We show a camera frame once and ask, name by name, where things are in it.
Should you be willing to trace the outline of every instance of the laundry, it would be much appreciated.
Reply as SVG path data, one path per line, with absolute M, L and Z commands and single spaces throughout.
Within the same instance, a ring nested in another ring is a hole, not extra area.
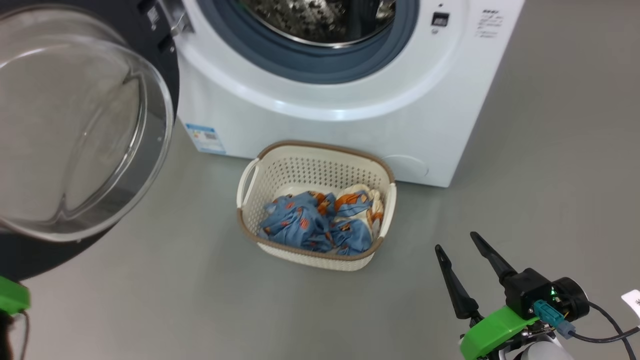
M 380 193 L 366 185 L 334 194 L 304 192 L 278 197 L 264 209 L 269 216 L 258 236 L 286 246 L 353 256 L 371 248 L 382 221 Z

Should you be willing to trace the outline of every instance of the floor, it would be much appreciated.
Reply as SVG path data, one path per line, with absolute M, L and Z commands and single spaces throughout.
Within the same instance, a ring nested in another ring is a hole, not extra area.
M 518 270 L 572 277 L 623 329 L 638 325 L 620 295 L 639 286 L 639 15 L 633 0 L 529 1 L 452 186 L 400 184 L 385 244 L 355 273 L 246 240 L 234 199 L 248 161 L 197 153 L 177 126 L 140 205 L 26 282 L 28 359 L 460 359 L 467 323 L 434 245 L 482 313 L 504 304 L 470 231 Z M 575 325 L 614 334 L 597 313 Z M 640 336 L 631 343 L 640 352 Z M 576 359 L 626 357 L 621 343 L 563 344 Z

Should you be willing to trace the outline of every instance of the bright green bracket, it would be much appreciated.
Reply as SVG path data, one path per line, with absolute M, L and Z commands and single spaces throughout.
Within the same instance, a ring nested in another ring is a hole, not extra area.
M 0 276 L 0 311 L 13 316 L 30 306 L 29 289 Z
M 460 344 L 462 356 L 465 360 L 476 360 L 485 356 L 527 325 L 533 325 L 538 320 L 537 317 L 524 320 L 504 306 L 469 329 Z

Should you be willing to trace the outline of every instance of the white handle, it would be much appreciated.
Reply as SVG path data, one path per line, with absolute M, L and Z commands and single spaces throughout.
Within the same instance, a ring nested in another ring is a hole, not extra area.
M 389 184 L 389 190 L 387 191 L 387 198 L 385 205 L 385 214 L 382 218 L 382 225 L 380 225 L 380 235 L 381 237 L 387 237 L 387 231 L 389 231 L 389 225 L 391 225 L 391 219 L 394 216 L 394 211 L 396 210 L 396 184 Z
M 240 183 L 238 184 L 238 193 L 236 195 L 236 205 L 238 209 L 241 209 L 243 206 L 244 188 L 246 187 L 246 180 L 249 178 L 249 174 L 251 174 L 251 171 L 253 170 L 253 168 L 255 168 L 255 166 L 258 164 L 259 161 L 260 161 L 259 158 L 253 159 L 253 161 L 246 166 L 244 172 L 242 173 L 242 177 L 240 177 Z M 247 189 L 246 191 L 247 195 L 251 193 L 256 175 L 257 175 L 257 172 L 254 172 L 253 177 L 251 179 L 251 184 L 249 185 L 249 189 Z

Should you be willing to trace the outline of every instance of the beige plastic basket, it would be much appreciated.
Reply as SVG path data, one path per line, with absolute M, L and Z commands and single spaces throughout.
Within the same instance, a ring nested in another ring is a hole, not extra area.
M 268 215 L 264 205 L 278 196 L 309 190 L 337 194 L 355 184 L 366 184 L 380 191 L 385 205 L 380 235 L 366 252 L 357 256 L 323 254 L 256 236 L 260 223 Z M 243 230 L 267 253 L 318 268 L 355 271 L 371 261 L 387 235 L 396 207 L 396 184 L 391 169 L 375 156 L 318 143 L 280 142 L 264 149 L 246 167 L 236 201 Z

